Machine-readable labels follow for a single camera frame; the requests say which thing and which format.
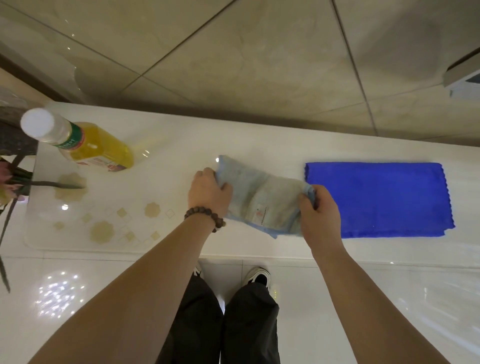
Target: yellow liquid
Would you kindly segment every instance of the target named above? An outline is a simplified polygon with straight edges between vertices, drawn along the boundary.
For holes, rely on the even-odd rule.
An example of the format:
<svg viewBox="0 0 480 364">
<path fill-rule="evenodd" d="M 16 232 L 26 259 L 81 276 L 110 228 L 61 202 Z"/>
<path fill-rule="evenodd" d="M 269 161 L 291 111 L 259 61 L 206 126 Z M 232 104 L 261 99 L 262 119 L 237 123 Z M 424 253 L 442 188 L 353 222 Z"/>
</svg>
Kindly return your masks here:
<svg viewBox="0 0 480 364">
<path fill-rule="evenodd" d="M 82 128 L 85 140 L 72 151 L 60 149 L 68 159 L 75 162 L 87 158 L 104 157 L 126 168 L 133 166 L 133 155 L 124 142 L 91 122 L 76 122 Z"/>
</svg>

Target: person's left hand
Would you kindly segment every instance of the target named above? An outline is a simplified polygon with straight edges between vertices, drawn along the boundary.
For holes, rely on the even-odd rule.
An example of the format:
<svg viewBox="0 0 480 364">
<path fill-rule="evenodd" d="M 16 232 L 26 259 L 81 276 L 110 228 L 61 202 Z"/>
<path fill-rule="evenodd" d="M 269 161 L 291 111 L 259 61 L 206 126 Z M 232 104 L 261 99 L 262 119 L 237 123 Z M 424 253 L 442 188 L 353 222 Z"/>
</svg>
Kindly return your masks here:
<svg viewBox="0 0 480 364">
<path fill-rule="evenodd" d="M 211 168 L 199 170 L 193 177 L 188 191 L 188 208 L 203 206 L 223 218 L 228 211 L 232 199 L 233 187 L 225 183 L 222 188 L 215 180 L 215 172 Z"/>
</svg>

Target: cloth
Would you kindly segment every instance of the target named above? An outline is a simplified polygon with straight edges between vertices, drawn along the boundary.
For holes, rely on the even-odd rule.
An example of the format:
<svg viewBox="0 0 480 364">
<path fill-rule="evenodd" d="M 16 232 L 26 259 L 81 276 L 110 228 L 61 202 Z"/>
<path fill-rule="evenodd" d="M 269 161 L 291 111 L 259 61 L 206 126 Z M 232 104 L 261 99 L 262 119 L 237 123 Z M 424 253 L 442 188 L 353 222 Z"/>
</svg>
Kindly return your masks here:
<svg viewBox="0 0 480 364">
<path fill-rule="evenodd" d="M 304 181 L 277 177 L 219 156 L 216 180 L 233 186 L 226 218 L 244 222 L 273 238 L 301 235 L 297 197 L 306 194 L 315 203 L 313 187 Z"/>
<path fill-rule="evenodd" d="M 156 364 L 280 364 L 278 304 L 260 283 L 240 288 L 225 308 L 192 276 Z"/>
<path fill-rule="evenodd" d="M 307 163 L 305 180 L 330 191 L 342 238 L 436 237 L 455 227 L 438 163 Z"/>
</svg>

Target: sneaker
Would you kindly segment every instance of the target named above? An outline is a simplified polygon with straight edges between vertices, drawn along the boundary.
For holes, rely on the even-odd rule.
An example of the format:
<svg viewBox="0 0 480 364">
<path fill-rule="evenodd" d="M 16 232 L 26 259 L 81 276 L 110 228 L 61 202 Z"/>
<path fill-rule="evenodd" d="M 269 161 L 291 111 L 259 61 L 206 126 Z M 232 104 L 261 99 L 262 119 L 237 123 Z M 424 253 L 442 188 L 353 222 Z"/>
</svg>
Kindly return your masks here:
<svg viewBox="0 0 480 364">
<path fill-rule="evenodd" d="M 195 264 L 195 268 L 193 269 L 193 275 L 200 278 L 204 277 L 204 274 L 202 273 L 202 266 L 199 262 Z"/>
<path fill-rule="evenodd" d="M 243 282 L 243 285 L 246 286 L 250 283 L 260 283 L 267 287 L 270 292 L 270 273 L 268 270 L 262 267 L 255 267 L 247 274 L 247 278 Z"/>
</svg>

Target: white tile floor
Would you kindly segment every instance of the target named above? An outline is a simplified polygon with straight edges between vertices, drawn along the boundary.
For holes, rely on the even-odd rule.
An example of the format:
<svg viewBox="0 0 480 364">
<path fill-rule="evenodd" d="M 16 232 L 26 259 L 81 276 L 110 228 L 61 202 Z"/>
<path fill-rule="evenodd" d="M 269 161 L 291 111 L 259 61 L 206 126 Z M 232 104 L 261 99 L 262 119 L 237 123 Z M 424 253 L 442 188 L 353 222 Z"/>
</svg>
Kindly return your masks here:
<svg viewBox="0 0 480 364">
<path fill-rule="evenodd" d="M 87 255 L 79 255 L 79 259 L 52 258 L 51 253 L 23 246 L 25 205 L 18 207 L 0 248 L 12 286 L 11 294 L 0 287 L 0 364 L 27 363 L 71 312 L 136 260 L 133 255 L 129 260 L 128 255 L 114 256 L 117 260 L 100 260 L 98 255 L 89 259 L 85 259 Z M 228 301 L 258 262 L 218 263 L 203 260 L 204 278 L 219 300 Z M 278 340 L 282 363 L 355 363 L 318 268 L 281 265 L 267 268 L 272 276 L 272 295 L 280 305 Z M 479 362 L 478 270 L 362 266 L 447 359 L 452 363 Z M 55 283 L 74 296 L 63 312 L 61 308 L 52 312 L 51 303 L 40 307 L 46 302 L 48 285 Z"/>
</svg>

